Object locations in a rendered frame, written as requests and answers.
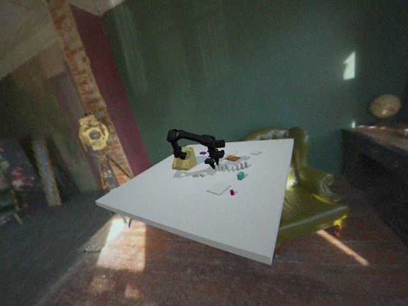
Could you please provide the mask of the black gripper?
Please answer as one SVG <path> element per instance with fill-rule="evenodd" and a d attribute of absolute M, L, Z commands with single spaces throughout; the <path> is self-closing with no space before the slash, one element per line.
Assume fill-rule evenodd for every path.
<path fill-rule="evenodd" d="M 216 151 L 217 149 L 212 149 L 212 150 L 208 150 L 207 152 L 209 153 L 210 158 L 207 158 L 204 162 L 205 164 L 209 164 L 213 169 L 215 169 L 214 163 L 216 163 L 216 165 L 219 165 L 219 158 L 218 157 L 214 157 L 214 150 Z"/>

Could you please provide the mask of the orange flat slab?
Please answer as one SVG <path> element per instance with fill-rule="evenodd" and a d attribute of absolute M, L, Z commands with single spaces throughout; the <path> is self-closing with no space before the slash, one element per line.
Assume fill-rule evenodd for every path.
<path fill-rule="evenodd" d="M 237 157 L 237 156 L 228 156 L 228 157 L 226 157 L 225 159 L 235 162 L 235 161 L 239 160 L 240 157 Z"/>

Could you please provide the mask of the teal cube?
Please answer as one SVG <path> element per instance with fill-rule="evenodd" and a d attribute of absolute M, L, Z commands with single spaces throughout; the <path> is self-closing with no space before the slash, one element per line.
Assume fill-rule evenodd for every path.
<path fill-rule="evenodd" d="M 238 178 L 238 180 L 243 180 L 243 179 L 245 178 L 244 172 L 240 171 L 240 172 L 237 174 L 237 178 Z"/>

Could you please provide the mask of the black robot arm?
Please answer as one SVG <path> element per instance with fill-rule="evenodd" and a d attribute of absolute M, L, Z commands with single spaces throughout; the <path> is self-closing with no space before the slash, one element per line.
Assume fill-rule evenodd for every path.
<path fill-rule="evenodd" d="M 178 136 L 176 136 L 177 132 L 178 132 Z M 224 140 L 215 140 L 215 137 L 213 136 L 196 135 L 193 133 L 186 132 L 184 130 L 171 129 L 168 131 L 167 140 L 168 142 L 171 142 L 171 145 L 173 147 L 173 155 L 175 158 L 178 158 L 178 157 L 180 159 L 186 158 L 187 152 L 182 152 L 182 147 L 178 146 L 178 143 L 177 143 L 177 141 L 182 138 L 199 142 L 201 145 L 208 147 L 208 150 L 225 147 Z M 221 151 L 218 151 L 218 149 L 216 151 L 214 150 L 214 157 L 216 156 L 221 159 L 222 157 L 224 157 L 224 155 L 225 155 L 224 150 L 221 150 Z"/>

